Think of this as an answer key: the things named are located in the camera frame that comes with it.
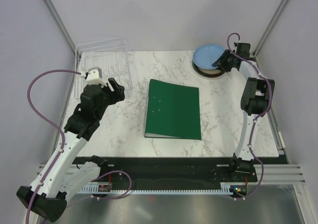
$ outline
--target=cable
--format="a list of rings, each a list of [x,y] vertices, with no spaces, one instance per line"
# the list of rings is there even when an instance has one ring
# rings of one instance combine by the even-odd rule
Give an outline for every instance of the cable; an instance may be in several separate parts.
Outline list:
[[[107,175],[111,175],[112,173],[123,173],[123,174],[125,174],[125,175],[128,177],[128,179],[129,179],[129,187],[128,187],[128,189],[127,189],[126,192],[124,192],[123,194],[121,194],[121,195],[119,195],[119,196],[116,196],[116,197],[104,197],[104,198],[99,198],[99,199],[98,199],[97,197],[95,197],[95,196],[87,196],[87,197],[84,197],[84,198],[81,198],[81,199],[77,200],[76,202],[71,203],[71,204],[68,205],[66,208],[70,208],[70,207],[72,207],[72,206],[74,206],[74,205],[76,205],[76,204],[80,203],[81,201],[86,200],[86,199],[88,199],[88,198],[96,198],[96,199],[98,199],[98,200],[114,200],[114,199],[124,198],[124,197],[129,193],[129,191],[131,190],[131,187],[132,187],[131,177],[130,177],[129,174],[126,173],[125,171],[122,171],[122,170],[110,171],[110,172],[105,173],[105,174],[99,176],[98,178],[92,180],[92,182],[97,181],[98,179],[101,179],[101,178],[103,178],[103,177],[105,177],[105,176],[107,176]]]
[[[52,74],[52,73],[72,73],[72,74],[81,74],[79,72],[76,72],[76,71],[72,71],[72,70],[64,70],[64,69],[58,69],[58,70],[51,70],[51,71],[47,71],[45,73],[42,73],[40,74],[39,76],[37,76],[29,85],[28,87],[28,91],[27,91],[27,99],[28,99],[28,102],[29,102],[29,105],[31,106],[32,110],[39,116],[41,117],[43,120],[45,120],[47,123],[49,123],[50,125],[52,125],[54,128],[56,128],[58,130],[58,132],[61,134],[62,136],[62,143],[61,143],[61,149],[63,149],[64,145],[65,145],[65,136],[64,136],[64,133],[62,131],[62,129],[56,125],[54,122],[50,121],[48,118],[46,118],[45,116],[43,116],[33,105],[32,101],[31,101],[31,97],[30,97],[30,93],[31,93],[31,88],[32,86],[34,85],[34,83],[41,77],[43,77],[44,75],[47,75],[47,74]],[[55,156],[55,158],[53,159],[52,163],[50,164],[50,166],[48,167],[48,169],[46,170],[46,172],[43,174],[41,180],[40,180],[40,183],[43,183],[45,178],[48,176],[50,170],[52,169],[52,167],[54,166],[56,160],[59,158],[61,152],[58,152]],[[36,196],[36,194],[38,193],[39,189],[41,187],[41,184],[39,184],[34,192],[33,192],[33,195],[30,199],[30,202],[29,202],[29,205],[28,205],[28,209],[27,209],[27,212],[26,212],[26,218],[25,218],[25,223],[26,224],[29,224],[29,218],[30,218],[30,212],[31,212],[31,208],[32,208],[32,204],[33,204],[33,201],[34,201],[34,198]]]
[[[261,78],[261,79],[263,79],[263,80],[266,82],[267,87],[268,87],[268,90],[269,90],[269,99],[268,99],[267,108],[266,108],[266,110],[265,110],[264,112],[262,112],[261,114],[259,114],[259,115],[257,115],[257,116],[255,117],[254,121],[257,121],[257,119],[258,119],[259,117],[264,116],[264,115],[269,111],[269,109],[270,109],[270,107],[271,107],[272,98],[273,98],[272,88],[271,88],[271,85],[270,85],[270,83],[269,83],[269,80],[268,80],[267,78],[263,77],[262,75],[260,75],[260,71],[258,70],[258,68],[257,68],[253,63],[251,63],[251,62],[248,61],[247,59],[245,59],[245,58],[243,58],[243,57],[237,55],[236,53],[234,53],[234,52],[231,50],[231,47],[230,47],[230,37],[231,37],[232,35],[237,35],[237,36],[238,36],[238,40],[240,40],[240,35],[239,35],[238,33],[232,33],[232,34],[230,34],[230,35],[228,36],[227,44],[228,44],[228,49],[229,49],[230,53],[231,53],[232,55],[234,55],[235,57],[237,57],[237,58],[239,58],[239,59],[241,59],[241,60],[247,62],[248,64],[250,64],[250,65],[254,68],[254,70],[256,71],[258,77]],[[257,162],[260,163],[262,171],[261,171],[261,176],[260,176],[260,179],[259,179],[259,181],[258,181],[258,184],[257,184],[256,187],[253,189],[253,191],[251,191],[249,194],[247,194],[247,195],[245,196],[245,198],[248,197],[248,196],[250,196],[250,195],[252,195],[252,194],[259,188],[259,186],[260,186],[260,184],[261,184],[261,182],[262,182],[262,180],[263,180],[263,177],[264,177],[264,164],[263,164],[263,162],[262,162],[259,158],[256,157],[256,155],[254,154],[254,152],[253,152],[253,150],[252,150],[252,148],[251,148],[252,137],[253,137],[253,133],[254,133],[254,130],[255,130],[255,126],[256,126],[256,123],[253,122],[252,130],[251,130],[251,133],[250,133],[250,136],[249,136],[248,147],[249,147],[249,151],[250,151],[250,153],[252,154],[252,156],[254,157],[254,159],[257,160]]]

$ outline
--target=gray wall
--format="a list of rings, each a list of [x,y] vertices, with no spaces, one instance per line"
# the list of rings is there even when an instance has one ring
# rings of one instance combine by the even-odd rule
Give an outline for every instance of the gray wall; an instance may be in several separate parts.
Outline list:
[[[273,106],[292,162],[318,208],[318,0],[291,0],[259,55],[275,79]]]
[[[15,193],[29,185],[52,149],[54,129],[27,103],[38,74],[72,69],[74,56],[42,0],[0,0],[0,223],[21,223],[25,207]],[[35,84],[35,106],[59,122],[67,75],[48,75]]]
[[[254,46],[280,0],[51,0],[77,43],[124,35],[135,51],[226,45],[233,31]]]

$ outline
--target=wire rack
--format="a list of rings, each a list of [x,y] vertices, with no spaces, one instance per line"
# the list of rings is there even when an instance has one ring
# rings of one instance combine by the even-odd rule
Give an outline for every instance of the wire rack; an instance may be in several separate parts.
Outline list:
[[[113,77],[118,84],[123,85],[126,98],[132,96],[133,82],[126,38],[112,37],[106,40],[76,45],[75,69],[79,72],[86,72],[94,67],[101,68],[105,81]],[[76,76],[74,93],[76,99],[80,99],[80,94],[85,86],[85,79]]]

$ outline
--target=gray floor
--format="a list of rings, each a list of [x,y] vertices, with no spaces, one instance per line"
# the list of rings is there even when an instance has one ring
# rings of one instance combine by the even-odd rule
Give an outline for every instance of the gray floor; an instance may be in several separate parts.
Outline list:
[[[77,194],[72,201],[83,198]],[[261,186],[245,201],[206,195],[86,199],[55,224],[303,224],[292,186]]]

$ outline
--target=table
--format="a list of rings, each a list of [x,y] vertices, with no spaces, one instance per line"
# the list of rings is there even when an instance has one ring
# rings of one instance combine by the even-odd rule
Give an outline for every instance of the table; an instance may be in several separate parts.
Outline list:
[[[78,156],[232,156],[242,128],[240,99],[245,79],[236,69],[215,79],[201,77],[192,68],[192,54],[192,51],[131,52],[132,97],[107,108],[100,127]],[[199,88],[201,141],[144,137],[151,78]],[[73,90],[64,125],[78,102]],[[254,152],[257,156],[278,156],[267,116],[260,124]]]

